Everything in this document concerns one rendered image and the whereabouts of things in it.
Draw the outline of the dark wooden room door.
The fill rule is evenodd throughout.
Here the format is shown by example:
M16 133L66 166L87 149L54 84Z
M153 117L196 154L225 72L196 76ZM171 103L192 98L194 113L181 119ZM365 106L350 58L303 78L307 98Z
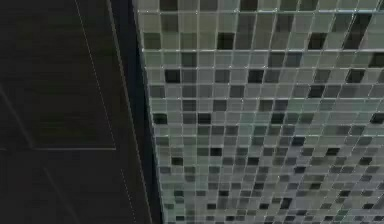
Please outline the dark wooden room door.
M0 0L0 224L155 224L113 0Z

